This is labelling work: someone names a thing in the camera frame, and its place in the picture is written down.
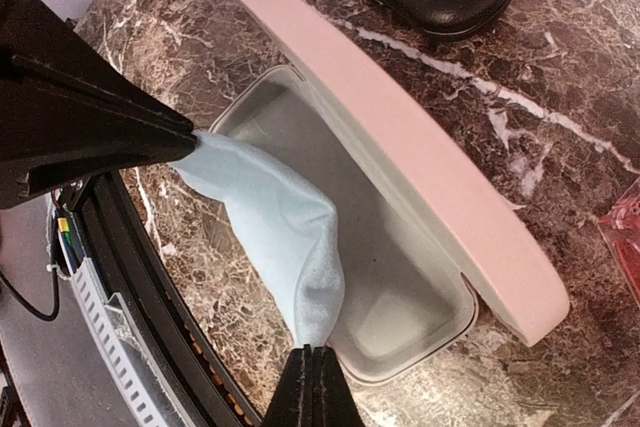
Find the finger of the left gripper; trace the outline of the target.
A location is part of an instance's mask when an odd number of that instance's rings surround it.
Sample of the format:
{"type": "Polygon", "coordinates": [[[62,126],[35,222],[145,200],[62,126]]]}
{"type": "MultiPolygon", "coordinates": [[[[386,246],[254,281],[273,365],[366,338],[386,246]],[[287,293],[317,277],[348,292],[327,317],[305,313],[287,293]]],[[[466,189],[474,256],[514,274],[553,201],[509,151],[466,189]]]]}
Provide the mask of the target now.
{"type": "Polygon", "coordinates": [[[179,160],[196,146],[186,117],[145,96],[33,78],[1,83],[1,206],[76,180],[179,160]]]}
{"type": "Polygon", "coordinates": [[[1,9],[1,78],[47,80],[108,103],[139,109],[178,132],[189,134],[191,120],[129,82],[68,27],[41,0],[9,0],[1,9]]]}

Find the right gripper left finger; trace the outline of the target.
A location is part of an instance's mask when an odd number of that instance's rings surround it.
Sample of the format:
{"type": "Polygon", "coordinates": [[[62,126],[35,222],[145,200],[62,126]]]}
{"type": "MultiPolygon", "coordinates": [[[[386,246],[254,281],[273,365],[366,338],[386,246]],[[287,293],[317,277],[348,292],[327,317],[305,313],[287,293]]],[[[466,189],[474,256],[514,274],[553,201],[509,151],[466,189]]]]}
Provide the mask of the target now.
{"type": "Polygon", "coordinates": [[[293,349],[285,363],[262,427],[303,427],[312,425],[312,348],[293,349]]]}

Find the pink translucent sunglasses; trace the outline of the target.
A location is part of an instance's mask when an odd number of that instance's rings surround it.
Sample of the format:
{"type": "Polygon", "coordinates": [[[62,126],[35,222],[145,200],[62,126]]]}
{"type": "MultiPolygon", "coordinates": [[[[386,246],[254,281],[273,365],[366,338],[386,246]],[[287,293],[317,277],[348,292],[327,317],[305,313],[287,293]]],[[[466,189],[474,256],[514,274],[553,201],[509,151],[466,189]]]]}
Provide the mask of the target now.
{"type": "Polygon", "coordinates": [[[598,227],[630,288],[639,294],[639,197],[618,201],[598,227]]]}

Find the pink glasses case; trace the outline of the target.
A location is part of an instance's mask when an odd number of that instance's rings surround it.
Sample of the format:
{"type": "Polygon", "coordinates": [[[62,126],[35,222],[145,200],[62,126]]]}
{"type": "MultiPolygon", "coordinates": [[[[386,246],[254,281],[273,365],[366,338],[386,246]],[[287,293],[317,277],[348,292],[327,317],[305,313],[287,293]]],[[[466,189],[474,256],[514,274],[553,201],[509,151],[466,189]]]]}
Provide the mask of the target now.
{"type": "Polygon", "coordinates": [[[537,241],[411,95],[303,0],[237,1],[287,63],[212,129],[334,203],[346,289],[329,342],[351,378],[390,381],[469,332],[481,304],[526,346],[566,318],[537,241]]]}

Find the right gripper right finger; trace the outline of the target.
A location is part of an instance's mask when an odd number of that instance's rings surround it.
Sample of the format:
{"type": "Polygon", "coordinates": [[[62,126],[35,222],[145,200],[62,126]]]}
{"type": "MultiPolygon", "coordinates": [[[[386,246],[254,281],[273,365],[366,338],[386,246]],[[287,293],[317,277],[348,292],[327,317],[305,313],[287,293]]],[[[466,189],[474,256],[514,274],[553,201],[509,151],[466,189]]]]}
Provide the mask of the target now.
{"type": "Polygon", "coordinates": [[[335,351],[315,348],[312,354],[312,426],[364,427],[335,351]]]}

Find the light blue cloth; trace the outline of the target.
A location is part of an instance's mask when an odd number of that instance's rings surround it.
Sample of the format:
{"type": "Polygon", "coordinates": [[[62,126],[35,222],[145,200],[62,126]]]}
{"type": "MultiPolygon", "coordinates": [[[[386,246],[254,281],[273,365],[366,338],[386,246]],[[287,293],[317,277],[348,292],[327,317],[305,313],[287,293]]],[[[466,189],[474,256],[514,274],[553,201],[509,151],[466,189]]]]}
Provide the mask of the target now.
{"type": "Polygon", "coordinates": [[[195,150],[171,166],[223,203],[295,346],[323,346],[345,295],[334,203],[266,152],[216,133],[198,133],[195,150]]]}

